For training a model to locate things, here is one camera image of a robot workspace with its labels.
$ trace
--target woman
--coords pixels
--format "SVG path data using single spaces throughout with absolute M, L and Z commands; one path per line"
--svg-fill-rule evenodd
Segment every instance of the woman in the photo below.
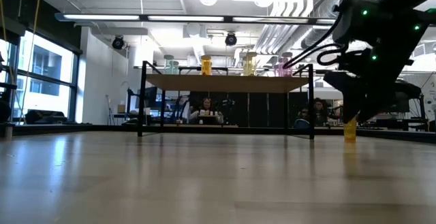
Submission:
M 309 124 L 309 111 L 306 108 L 303 108 L 298 113 L 298 119 L 294 123 L 294 128 L 296 129 L 308 129 L 310 127 Z
M 327 123 L 327 108 L 324 107 L 324 101 L 320 98 L 314 100 L 315 126 L 324 126 Z
M 199 110 L 193 112 L 193 107 L 189 108 L 189 111 L 191 112 L 191 114 L 189 115 L 189 122 L 190 123 L 199 123 L 200 119 L 200 111 L 203 110 L 205 115 L 211 114 L 211 112 L 216 112 L 213 111 L 212 109 L 212 101 L 210 98 L 204 98 L 203 99 L 203 106 L 200 107 Z M 218 112 L 218 115 L 215 115 L 216 119 L 217 119 L 217 123 L 221 124 L 222 123 L 222 118 L 223 118 L 223 114 Z

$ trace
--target window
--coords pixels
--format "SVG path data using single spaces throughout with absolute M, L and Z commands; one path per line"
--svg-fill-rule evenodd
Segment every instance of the window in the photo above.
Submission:
M 30 81 L 30 92 L 59 96 L 59 84 L 34 79 Z
M 37 35 L 32 48 L 32 37 L 33 34 L 27 31 L 17 52 L 14 118 L 22 116 L 20 106 L 23 115 L 29 110 L 45 110 L 74 117 L 75 114 L 69 114 L 69 105 L 74 101 L 71 94 L 76 93 L 72 75 L 78 57 Z
M 24 71 L 29 69 L 34 74 L 71 82 L 74 54 L 37 35 L 32 49 L 32 35 L 27 31 L 21 38 L 18 68 Z
M 10 59 L 13 58 L 13 54 L 15 52 L 16 46 L 13 44 L 10 44 L 8 42 L 5 42 L 4 40 L 0 39 L 0 54 L 1 58 L 4 60 L 1 64 L 4 66 L 9 65 Z M 7 82 L 7 72 L 3 70 L 0 73 L 0 82 Z
M 41 82 L 40 81 L 30 81 L 30 92 L 41 93 Z
M 20 82 L 25 83 L 26 77 L 18 76 L 17 80 L 21 80 Z M 42 81 L 35 78 L 28 78 L 27 92 L 24 96 L 24 100 L 23 92 L 24 90 L 17 89 L 17 96 L 20 100 L 20 104 L 23 105 L 24 102 L 24 114 L 26 114 L 28 110 L 45 110 L 63 112 L 65 116 L 68 116 L 70 96 L 69 86 Z M 14 109 L 16 108 L 18 108 L 18 104 L 15 101 Z

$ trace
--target shelf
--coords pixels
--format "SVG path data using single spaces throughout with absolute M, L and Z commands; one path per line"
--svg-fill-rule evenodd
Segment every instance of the shelf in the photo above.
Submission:
M 286 93 L 309 83 L 308 78 L 147 74 L 146 81 L 165 91 Z

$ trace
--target wooden floor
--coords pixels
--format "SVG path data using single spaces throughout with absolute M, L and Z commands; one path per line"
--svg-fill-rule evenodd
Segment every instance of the wooden floor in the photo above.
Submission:
M 0 223 L 436 223 L 436 147 L 89 132 L 0 143 Z

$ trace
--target cup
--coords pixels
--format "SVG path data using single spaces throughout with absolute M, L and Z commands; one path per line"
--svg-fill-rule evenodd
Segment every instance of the cup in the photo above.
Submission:
M 356 118 L 343 125 L 343 135 L 345 143 L 356 143 Z

